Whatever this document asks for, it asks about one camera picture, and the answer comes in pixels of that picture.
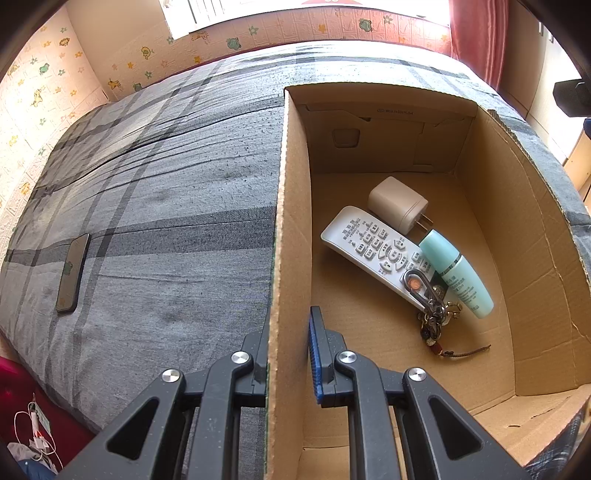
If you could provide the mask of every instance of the power adapter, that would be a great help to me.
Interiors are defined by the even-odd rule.
[[[374,188],[368,199],[368,208],[403,235],[415,223],[430,230],[433,223],[424,216],[427,205],[425,198],[394,177],[388,177]]]

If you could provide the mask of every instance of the cardboard hole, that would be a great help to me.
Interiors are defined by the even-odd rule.
[[[359,145],[359,135],[361,132],[357,128],[335,128],[333,130],[333,142],[336,148],[354,148]]]

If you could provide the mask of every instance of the window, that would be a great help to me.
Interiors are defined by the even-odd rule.
[[[292,8],[367,7],[449,25],[448,0],[160,0],[176,40],[232,18]]]

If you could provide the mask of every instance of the bottle cap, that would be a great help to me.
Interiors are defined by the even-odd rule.
[[[456,247],[435,230],[431,230],[418,246],[439,273],[448,269],[460,254]]]

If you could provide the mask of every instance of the metal screw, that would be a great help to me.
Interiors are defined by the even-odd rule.
[[[245,364],[251,356],[246,352],[234,352],[232,354],[232,362],[235,364]]]
[[[427,378],[427,372],[425,372],[425,370],[423,370],[420,367],[412,367],[408,371],[408,376],[411,380],[414,380],[415,382],[422,382]]]
[[[175,370],[174,368],[169,368],[162,374],[162,380],[164,380],[166,383],[176,382],[179,378],[181,378],[181,372]]]
[[[344,364],[352,364],[357,360],[357,354],[349,350],[339,353],[339,360]]]

